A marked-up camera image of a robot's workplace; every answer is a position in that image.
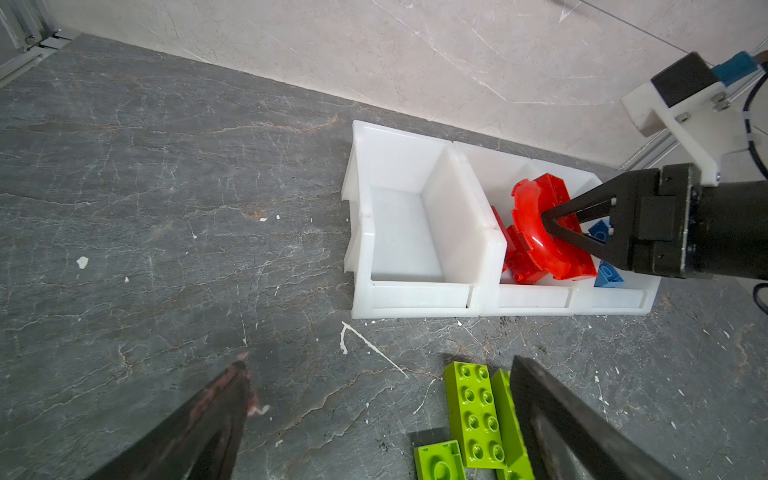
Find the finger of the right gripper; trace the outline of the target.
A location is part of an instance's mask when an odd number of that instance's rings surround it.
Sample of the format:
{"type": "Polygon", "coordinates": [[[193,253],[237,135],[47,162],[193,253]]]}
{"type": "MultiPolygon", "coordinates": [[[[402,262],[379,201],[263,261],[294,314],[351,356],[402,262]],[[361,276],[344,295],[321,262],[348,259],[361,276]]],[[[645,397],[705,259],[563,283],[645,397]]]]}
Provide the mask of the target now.
{"type": "Polygon", "coordinates": [[[612,241],[613,228],[611,226],[611,238],[606,243],[601,243],[592,238],[588,232],[584,234],[581,231],[577,232],[561,225],[558,219],[543,217],[542,222],[546,231],[562,242],[608,263],[618,263],[617,244],[612,241]]]}
{"type": "Polygon", "coordinates": [[[621,174],[565,203],[544,210],[540,218],[544,222],[557,222],[575,215],[580,223],[607,219],[609,224],[619,224],[621,211],[618,210],[618,200],[623,191],[624,175],[621,174]]]}

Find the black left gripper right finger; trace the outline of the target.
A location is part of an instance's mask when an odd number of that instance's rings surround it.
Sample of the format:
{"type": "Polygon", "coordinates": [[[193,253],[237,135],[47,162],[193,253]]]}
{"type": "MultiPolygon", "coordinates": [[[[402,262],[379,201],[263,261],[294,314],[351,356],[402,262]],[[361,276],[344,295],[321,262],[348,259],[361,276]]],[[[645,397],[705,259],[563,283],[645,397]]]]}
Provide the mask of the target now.
{"type": "Polygon", "coordinates": [[[594,479],[679,477],[622,435],[536,360],[514,358],[510,389],[536,479],[575,479],[575,461],[594,479]]]}

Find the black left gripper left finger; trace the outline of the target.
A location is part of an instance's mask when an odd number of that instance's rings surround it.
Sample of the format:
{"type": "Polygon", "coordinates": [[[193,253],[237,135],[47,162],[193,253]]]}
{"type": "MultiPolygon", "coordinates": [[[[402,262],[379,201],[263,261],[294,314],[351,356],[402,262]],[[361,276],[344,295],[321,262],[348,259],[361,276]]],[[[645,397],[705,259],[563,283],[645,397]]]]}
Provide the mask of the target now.
{"type": "Polygon", "coordinates": [[[90,477],[230,479],[250,400],[247,367],[243,361],[235,361],[90,477]]]}

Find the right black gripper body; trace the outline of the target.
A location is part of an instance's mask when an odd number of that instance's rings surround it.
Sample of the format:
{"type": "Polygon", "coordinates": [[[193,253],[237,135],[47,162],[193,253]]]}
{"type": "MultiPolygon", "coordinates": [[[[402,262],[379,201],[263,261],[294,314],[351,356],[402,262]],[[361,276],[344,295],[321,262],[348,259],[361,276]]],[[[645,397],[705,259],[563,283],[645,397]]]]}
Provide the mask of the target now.
{"type": "Polygon", "coordinates": [[[611,260],[636,273],[767,278],[767,182],[705,186],[693,164],[627,172],[611,195],[611,260]]]}

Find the blue lego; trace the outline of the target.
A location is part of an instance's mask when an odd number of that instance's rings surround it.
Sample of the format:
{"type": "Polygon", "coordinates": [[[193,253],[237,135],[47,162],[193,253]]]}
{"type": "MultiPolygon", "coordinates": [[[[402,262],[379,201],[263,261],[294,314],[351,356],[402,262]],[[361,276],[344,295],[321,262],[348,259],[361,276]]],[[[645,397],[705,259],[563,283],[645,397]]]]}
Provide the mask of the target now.
{"type": "Polygon", "coordinates": [[[618,270],[609,263],[601,261],[597,269],[595,288],[619,288],[624,284],[624,279],[618,270]]]}

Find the red arch lego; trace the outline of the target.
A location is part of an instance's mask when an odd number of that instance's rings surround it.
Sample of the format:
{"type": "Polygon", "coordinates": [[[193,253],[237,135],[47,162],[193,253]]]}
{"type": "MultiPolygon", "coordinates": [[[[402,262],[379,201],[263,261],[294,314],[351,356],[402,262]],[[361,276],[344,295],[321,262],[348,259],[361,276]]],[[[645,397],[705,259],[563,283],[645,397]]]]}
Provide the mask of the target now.
{"type": "Polygon", "coordinates": [[[564,181],[551,174],[524,179],[512,190],[512,224],[525,238],[534,262],[558,281],[595,278],[597,269],[590,254],[551,236],[540,214],[570,200],[564,181]]]}

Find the red double lego brick top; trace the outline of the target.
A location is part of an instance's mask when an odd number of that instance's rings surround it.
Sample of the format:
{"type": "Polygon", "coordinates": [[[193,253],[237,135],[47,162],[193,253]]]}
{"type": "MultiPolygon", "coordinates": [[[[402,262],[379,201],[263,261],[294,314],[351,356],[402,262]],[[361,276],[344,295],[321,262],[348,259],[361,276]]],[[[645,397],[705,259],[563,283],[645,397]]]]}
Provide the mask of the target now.
{"type": "Polygon", "coordinates": [[[535,284],[543,279],[548,271],[539,267],[530,256],[530,247],[514,225],[506,230],[507,252],[504,265],[516,284],[535,284]]]}

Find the green lego brick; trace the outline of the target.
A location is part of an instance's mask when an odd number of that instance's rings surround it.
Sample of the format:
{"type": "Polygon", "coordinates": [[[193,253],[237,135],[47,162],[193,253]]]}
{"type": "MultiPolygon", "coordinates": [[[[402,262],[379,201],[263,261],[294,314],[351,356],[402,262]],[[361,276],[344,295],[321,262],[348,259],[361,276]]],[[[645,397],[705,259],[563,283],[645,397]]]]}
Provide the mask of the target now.
{"type": "Polygon", "coordinates": [[[418,480],[466,480],[456,440],[416,447],[414,462],[418,480]]]}
{"type": "Polygon", "coordinates": [[[459,444],[464,466],[501,469],[506,455],[487,367],[452,362],[444,382],[451,438],[459,444]]]}
{"type": "Polygon", "coordinates": [[[504,466],[496,470],[496,478],[498,480],[534,480],[510,390],[510,372],[498,370],[491,378],[491,387],[505,454],[504,466]]]}

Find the blue lego brick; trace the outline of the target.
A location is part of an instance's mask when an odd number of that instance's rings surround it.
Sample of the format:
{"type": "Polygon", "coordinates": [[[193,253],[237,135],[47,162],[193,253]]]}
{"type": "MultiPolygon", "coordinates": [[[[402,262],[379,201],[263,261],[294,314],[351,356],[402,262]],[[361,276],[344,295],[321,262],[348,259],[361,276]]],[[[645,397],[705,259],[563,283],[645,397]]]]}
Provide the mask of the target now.
{"type": "Polygon", "coordinates": [[[588,229],[588,233],[595,240],[606,243],[611,238],[611,227],[605,220],[599,220],[588,229]]]}

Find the white right storage bin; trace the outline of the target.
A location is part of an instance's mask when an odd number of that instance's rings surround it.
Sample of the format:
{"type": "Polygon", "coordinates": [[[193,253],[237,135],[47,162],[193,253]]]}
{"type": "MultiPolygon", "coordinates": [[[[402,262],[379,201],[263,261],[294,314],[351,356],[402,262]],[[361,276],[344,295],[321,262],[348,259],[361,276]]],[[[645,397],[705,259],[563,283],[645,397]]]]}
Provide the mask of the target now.
{"type": "MultiPolygon", "coordinates": [[[[537,173],[550,173],[565,181],[572,198],[602,183],[594,173],[533,160],[537,173]]],[[[595,279],[555,281],[537,284],[525,298],[531,300],[537,315],[572,314],[647,314],[660,283],[658,277],[619,271],[624,282],[617,287],[596,287],[595,279]]]]}

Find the white storage bin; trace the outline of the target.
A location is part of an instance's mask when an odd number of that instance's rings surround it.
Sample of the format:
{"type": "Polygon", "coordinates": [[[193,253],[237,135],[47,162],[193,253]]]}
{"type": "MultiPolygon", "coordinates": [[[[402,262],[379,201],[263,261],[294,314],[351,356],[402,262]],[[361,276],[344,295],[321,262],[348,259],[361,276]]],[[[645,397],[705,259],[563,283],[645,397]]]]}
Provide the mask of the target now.
{"type": "MultiPolygon", "coordinates": [[[[487,203],[497,210],[506,226],[512,223],[513,187],[523,179],[552,174],[565,182],[572,197],[600,183],[595,174],[586,170],[461,142],[454,145],[467,157],[487,203]]],[[[484,312],[514,316],[573,315],[585,311],[591,300],[591,288],[585,281],[555,281],[547,276],[535,285],[520,285],[510,283],[502,275],[492,285],[484,312]]]]}
{"type": "MultiPolygon", "coordinates": [[[[565,181],[572,198],[602,183],[594,173],[533,160],[537,173],[550,173],[565,181]]],[[[660,283],[658,277],[619,271],[624,282],[617,287],[596,287],[595,279],[555,281],[537,284],[525,298],[531,300],[537,315],[572,314],[647,314],[660,283]]]]}
{"type": "Polygon", "coordinates": [[[501,275],[503,240],[455,143],[354,121],[342,186],[353,318],[482,313],[501,275]]]}

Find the white middle storage bin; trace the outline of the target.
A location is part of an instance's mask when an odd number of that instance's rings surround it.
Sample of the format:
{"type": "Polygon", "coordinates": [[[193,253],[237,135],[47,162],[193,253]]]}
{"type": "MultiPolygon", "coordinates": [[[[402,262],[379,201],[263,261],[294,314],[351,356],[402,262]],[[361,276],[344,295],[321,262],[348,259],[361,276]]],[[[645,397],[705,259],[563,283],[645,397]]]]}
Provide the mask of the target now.
{"type": "MultiPolygon", "coordinates": [[[[487,203],[497,210],[506,226],[512,223],[513,187],[523,179],[552,174],[565,182],[572,197],[600,183],[595,174],[586,170],[461,142],[454,145],[467,157],[487,203]]],[[[547,276],[535,285],[520,285],[510,283],[502,275],[492,285],[484,312],[514,316],[573,315],[585,311],[591,300],[591,288],[585,281],[555,281],[547,276]]]]}

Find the white left storage bin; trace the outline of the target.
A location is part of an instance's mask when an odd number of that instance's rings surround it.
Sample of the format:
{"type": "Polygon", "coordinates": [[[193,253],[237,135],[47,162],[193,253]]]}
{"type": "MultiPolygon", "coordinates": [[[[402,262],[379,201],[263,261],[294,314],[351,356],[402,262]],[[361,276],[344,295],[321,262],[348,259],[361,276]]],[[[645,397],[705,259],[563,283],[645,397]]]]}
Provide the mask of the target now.
{"type": "Polygon", "coordinates": [[[353,318],[482,313],[501,275],[503,240],[455,143],[354,121],[342,186],[353,318]]]}

